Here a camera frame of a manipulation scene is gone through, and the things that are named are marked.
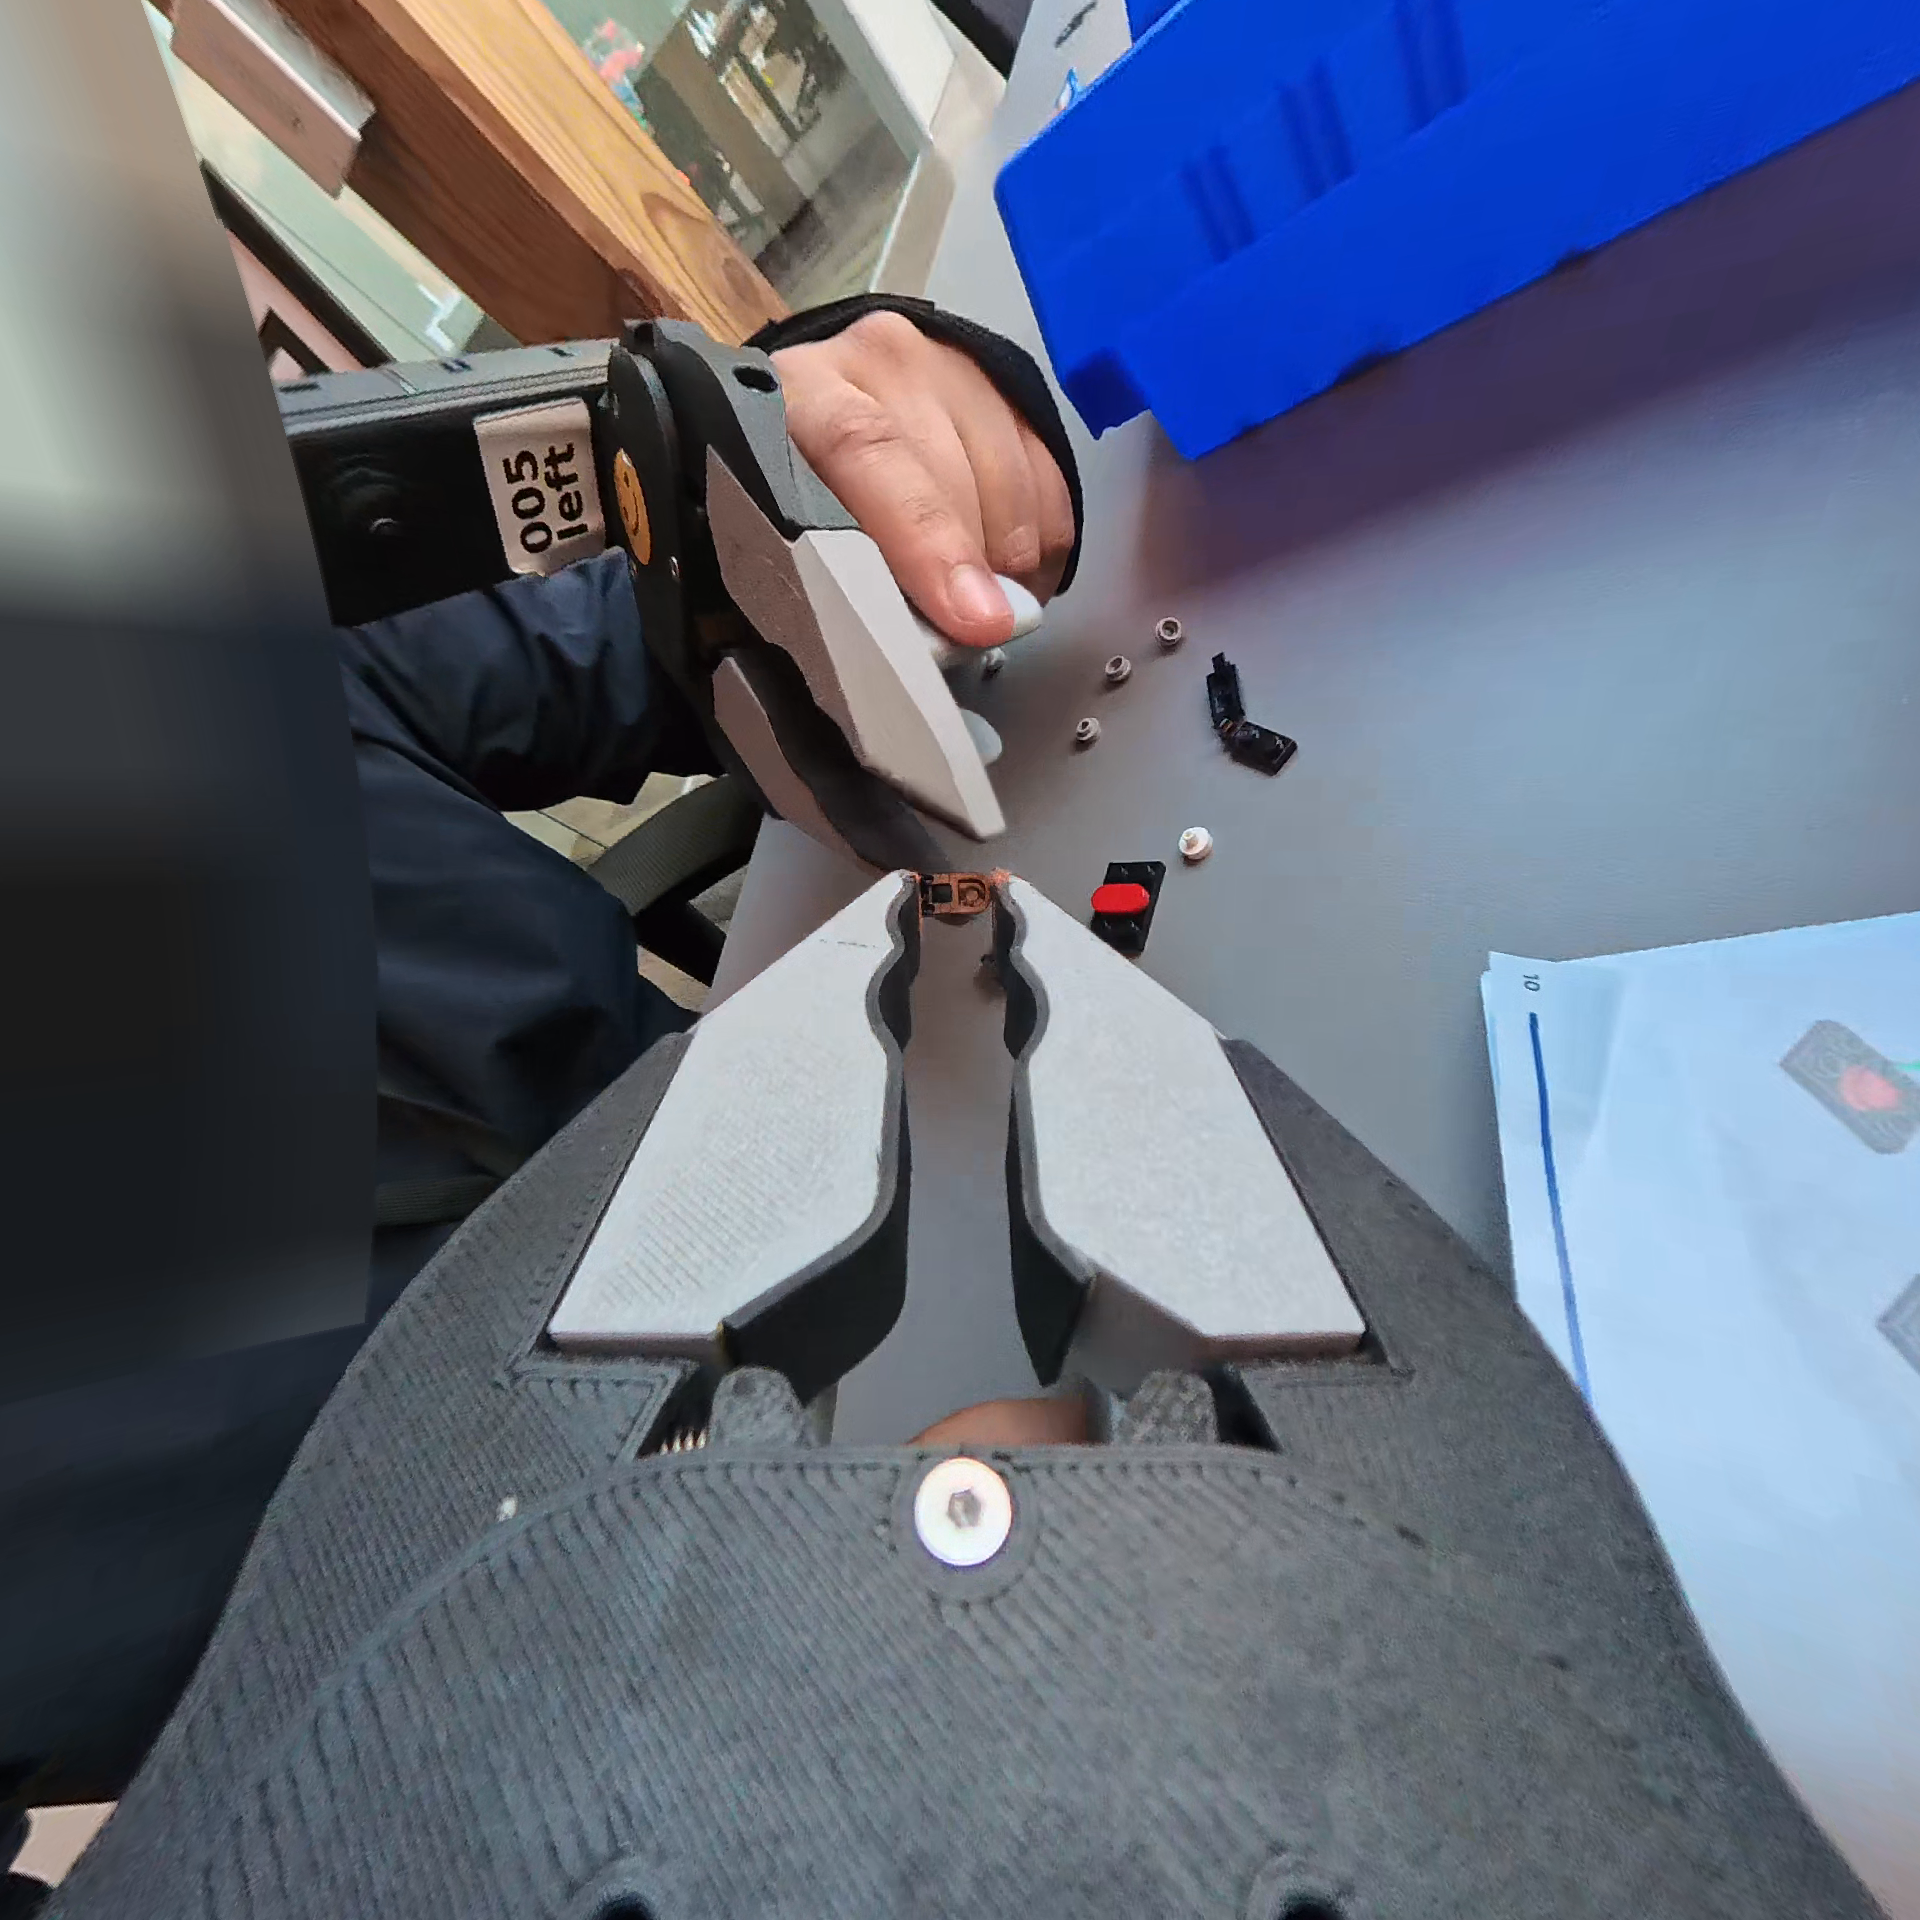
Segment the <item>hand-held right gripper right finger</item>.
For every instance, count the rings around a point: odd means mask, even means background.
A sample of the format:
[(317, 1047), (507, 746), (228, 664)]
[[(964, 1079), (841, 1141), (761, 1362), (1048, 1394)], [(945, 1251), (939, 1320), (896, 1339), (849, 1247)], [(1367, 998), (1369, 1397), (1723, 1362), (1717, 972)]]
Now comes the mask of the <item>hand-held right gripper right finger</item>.
[(995, 879), (1014, 1311), (1045, 1386), (1345, 1359), (1361, 1315), (1222, 1038), (1029, 879)]

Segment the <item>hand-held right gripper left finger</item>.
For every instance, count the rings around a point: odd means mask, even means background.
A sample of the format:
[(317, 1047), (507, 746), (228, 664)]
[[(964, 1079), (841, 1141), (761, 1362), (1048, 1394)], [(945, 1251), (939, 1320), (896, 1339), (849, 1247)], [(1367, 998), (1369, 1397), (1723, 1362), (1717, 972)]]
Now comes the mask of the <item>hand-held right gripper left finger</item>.
[(904, 1302), (916, 876), (877, 879), (696, 1022), (552, 1309), (561, 1352), (836, 1387)]

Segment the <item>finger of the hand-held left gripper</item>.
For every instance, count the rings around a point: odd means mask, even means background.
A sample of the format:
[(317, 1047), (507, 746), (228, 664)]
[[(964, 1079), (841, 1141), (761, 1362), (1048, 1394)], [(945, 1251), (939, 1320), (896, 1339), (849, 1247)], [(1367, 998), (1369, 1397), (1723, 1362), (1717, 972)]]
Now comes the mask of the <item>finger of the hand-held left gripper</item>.
[(781, 655), (725, 655), (710, 715), (767, 810), (873, 874), (945, 870), (921, 816), (853, 754)]
[(717, 447), (705, 511), (728, 598), (791, 655), (857, 764), (948, 827), (999, 837), (987, 765), (876, 541), (855, 525), (780, 534)]

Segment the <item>black lego plate red tiles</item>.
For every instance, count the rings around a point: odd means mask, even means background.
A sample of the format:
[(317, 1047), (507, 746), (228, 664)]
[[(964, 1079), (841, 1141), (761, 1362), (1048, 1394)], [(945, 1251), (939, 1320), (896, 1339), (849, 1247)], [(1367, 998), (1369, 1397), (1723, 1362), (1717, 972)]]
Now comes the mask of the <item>black lego plate red tiles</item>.
[(1155, 856), (1111, 861), (1087, 901), (1094, 936), (1125, 958), (1137, 958), (1155, 923), (1163, 877), (1165, 863)]

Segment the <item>lego instruction booklet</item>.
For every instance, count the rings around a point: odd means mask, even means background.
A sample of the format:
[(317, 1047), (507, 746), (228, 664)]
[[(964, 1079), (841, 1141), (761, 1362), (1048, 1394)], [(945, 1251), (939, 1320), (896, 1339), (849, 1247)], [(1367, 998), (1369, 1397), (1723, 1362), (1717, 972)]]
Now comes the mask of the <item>lego instruction booklet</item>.
[(1775, 1762), (1916, 1916), (1918, 916), (1478, 987), (1519, 1306)]

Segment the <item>wooden panel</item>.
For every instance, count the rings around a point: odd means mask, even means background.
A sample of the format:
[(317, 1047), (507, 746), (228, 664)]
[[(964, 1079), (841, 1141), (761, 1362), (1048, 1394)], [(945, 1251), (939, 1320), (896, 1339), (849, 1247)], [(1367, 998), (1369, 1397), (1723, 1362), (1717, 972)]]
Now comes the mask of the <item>wooden panel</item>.
[(784, 316), (548, 4), (166, 4), (209, 170), (390, 350)]

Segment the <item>glass partition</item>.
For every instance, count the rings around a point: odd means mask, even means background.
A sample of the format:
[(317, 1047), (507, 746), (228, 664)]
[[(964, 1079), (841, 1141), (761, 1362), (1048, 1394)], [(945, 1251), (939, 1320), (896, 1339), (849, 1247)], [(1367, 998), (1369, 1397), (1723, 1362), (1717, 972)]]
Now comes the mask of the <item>glass partition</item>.
[(926, 4), (550, 2), (788, 309), (916, 291), (951, 197), (953, 51)]

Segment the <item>blue plastic bin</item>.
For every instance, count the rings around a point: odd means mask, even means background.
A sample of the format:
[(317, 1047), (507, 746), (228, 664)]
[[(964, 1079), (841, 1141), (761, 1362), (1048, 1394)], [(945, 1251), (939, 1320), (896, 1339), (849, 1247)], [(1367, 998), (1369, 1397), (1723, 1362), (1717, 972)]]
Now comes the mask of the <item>blue plastic bin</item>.
[(1200, 460), (1913, 84), (1916, 13), (1129, 4), (995, 199), (1087, 432)]

